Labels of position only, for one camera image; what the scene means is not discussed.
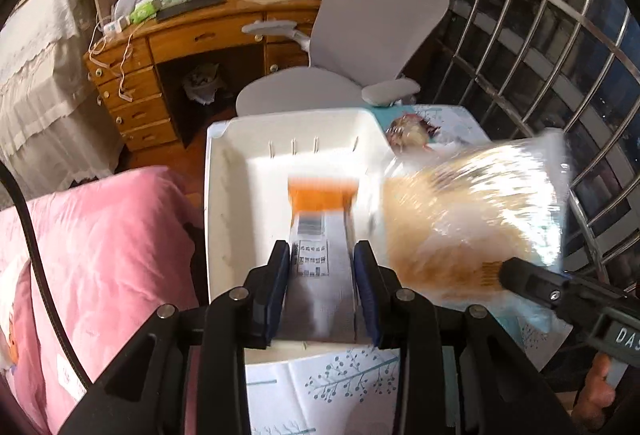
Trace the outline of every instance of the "black cable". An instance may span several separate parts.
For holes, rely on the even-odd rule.
[[[71,342],[69,341],[65,329],[62,326],[62,322],[60,321],[56,305],[53,303],[53,297],[51,296],[47,277],[44,272],[44,267],[42,266],[40,250],[38,249],[36,233],[33,230],[33,223],[31,222],[27,202],[24,200],[24,195],[22,195],[22,191],[20,190],[18,183],[15,181],[14,176],[1,160],[0,182],[2,183],[2,186],[6,188],[11,200],[14,202],[15,209],[18,212],[18,218],[22,225],[24,238],[27,241],[27,250],[29,251],[29,257],[31,258],[31,267],[33,268],[33,274],[36,277],[36,283],[38,284],[38,289],[40,290],[40,295],[42,296],[42,302],[44,303],[44,308],[47,311],[47,316],[49,316],[49,321],[53,326],[53,330],[56,333],[56,337],[62,347],[62,351],[65,352],[66,358],[69,361],[69,364],[71,364],[71,368],[74,369],[74,372],[78,376],[82,386],[84,386],[85,389],[88,389],[92,385],[92,382],[80,364],[80,360],[78,359],[74,348],[71,346]]]

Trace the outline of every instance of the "chair armrest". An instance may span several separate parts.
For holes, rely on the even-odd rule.
[[[364,87],[362,99],[369,105],[384,107],[418,92],[420,92],[418,83],[409,78],[399,78]]]
[[[296,29],[298,22],[293,20],[268,20],[267,22],[258,20],[252,24],[242,26],[242,32],[245,34],[261,34],[263,36],[285,36],[290,40],[297,42],[300,48],[309,52],[309,38],[305,33]]]

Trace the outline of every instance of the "human hand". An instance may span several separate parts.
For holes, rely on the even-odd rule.
[[[591,364],[591,370],[584,381],[584,388],[571,413],[573,421],[589,431],[597,431],[602,428],[605,421],[602,410],[611,406],[616,398],[615,389],[605,381],[610,366],[611,359],[607,354],[596,354]]]

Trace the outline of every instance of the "blue gripper pad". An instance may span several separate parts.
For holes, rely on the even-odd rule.
[[[366,240],[359,241],[353,249],[353,274],[362,304],[367,335],[378,346],[380,329],[380,295],[376,293],[376,277],[380,277],[378,264],[371,246]]]
[[[254,321],[264,324],[266,341],[275,336],[280,324],[282,302],[289,280],[290,254],[289,244],[277,240],[267,263],[267,272],[254,299]]]

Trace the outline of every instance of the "gray office chair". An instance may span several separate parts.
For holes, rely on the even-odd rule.
[[[322,0],[311,37],[296,22],[245,25],[243,32],[286,36],[309,53],[309,67],[293,67],[247,85],[238,116],[312,108],[386,106],[420,90],[398,78],[438,25],[449,0]]]

